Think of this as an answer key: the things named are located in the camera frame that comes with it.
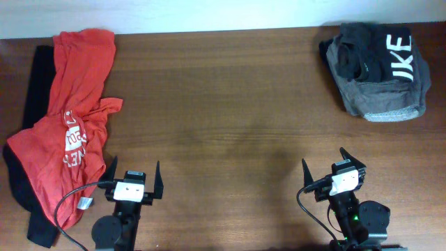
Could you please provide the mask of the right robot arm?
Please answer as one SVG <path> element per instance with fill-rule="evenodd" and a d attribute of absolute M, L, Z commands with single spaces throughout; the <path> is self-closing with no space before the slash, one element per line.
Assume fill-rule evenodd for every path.
<path fill-rule="evenodd" d="M 296 195 L 299 207 L 332 237 L 328 245 L 330 250 L 406 250 L 400 245 L 383 245 L 388 237 L 390 208 L 377 201 L 357 199 L 355 192 L 364 184 L 367 166 L 344 148 L 339 152 L 343 160 L 333 163 L 332 172 L 319 180 L 312 178 L 306 161 L 302 161 L 304 185 Z M 329 201 L 327 212 L 334 213 L 342 239 L 303 206 L 300 195 L 311 192 L 315 201 Z"/>

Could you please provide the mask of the red t-shirt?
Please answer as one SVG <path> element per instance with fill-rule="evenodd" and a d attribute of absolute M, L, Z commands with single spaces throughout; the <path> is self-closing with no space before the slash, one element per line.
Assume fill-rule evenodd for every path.
<path fill-rule="evenodd" d="M 8 138 L 43 213 L 62 229 L 82 217 L 77 205 L 90 197 L 104 174 L 102 149 L 107 117 L 119 112 L 120 98 L 103 98 L 114 63 L 114 33 L 104 29 L 62 32 L 53 38 L 56 75 L 47 113 L 32 128 Z M 89 187 L 77 194 L 71 190 Z"/>

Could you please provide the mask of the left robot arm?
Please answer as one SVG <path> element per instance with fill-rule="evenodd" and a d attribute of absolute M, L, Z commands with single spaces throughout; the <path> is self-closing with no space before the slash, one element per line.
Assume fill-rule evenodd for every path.
<path fill-rule="evenodd" d="M 114 203 L 114 212 L 95 222 L 91 237 L 96 250 L 134 251 L 141 208 L 162 198 L 164 184 L 159 165 L 156 165 L 153 191 L 147 192 L 145 173 L 126 171 L 124 178 L 117 179 L 114 177 L 117 163 L 118 158 L 114 158 L 98 186 L 105 190 L 107 201 Z"/>

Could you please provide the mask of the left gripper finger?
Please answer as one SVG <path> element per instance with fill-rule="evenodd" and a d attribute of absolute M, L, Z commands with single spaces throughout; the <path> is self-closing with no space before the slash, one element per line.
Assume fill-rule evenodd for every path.
<path fill-rule="evenodd" d="M 104 174 L 99 179 L 100 184 L 98 185 L 98 187 L 100 189 L 107 189 L 109 185 L 106 184 L 105 182 L 112 182 L 114 180 L 117 164 L 118 164 L 118 157 L 115 156 L 111 164 L 108 167 L 106 167 Z"/>
<path fill-rule="evenodd" d="M 146 198 L 148 199 L 162 199 L 164 192 L 164 183 L 160 172 L 160 162 L 157 161 L 155 170 L 154 188 L 152 192 L 148 192 Z"/>

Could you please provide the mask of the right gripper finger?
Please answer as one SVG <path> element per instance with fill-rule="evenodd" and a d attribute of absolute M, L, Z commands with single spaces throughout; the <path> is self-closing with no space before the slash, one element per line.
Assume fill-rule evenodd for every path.
<path fill-rule="evenodd" d="M 341 165 L 341 170 L 347 170 L 348 168 L 355 168 L 359 174 L 366 174 L 366 165 L 360 162 L 357 158 L 353 157 L 346 149 L 341 147 L 339 149 L 344 163 Z"/>
<path fill-rule="evenodd" d="M 317 181 L 312 178 L 311 172 L 305 159 L 302 159 L 302 169 L 304 174 L 304 192 L 313 192 L 332 185 L 331 176 L 325 176 Z"/>

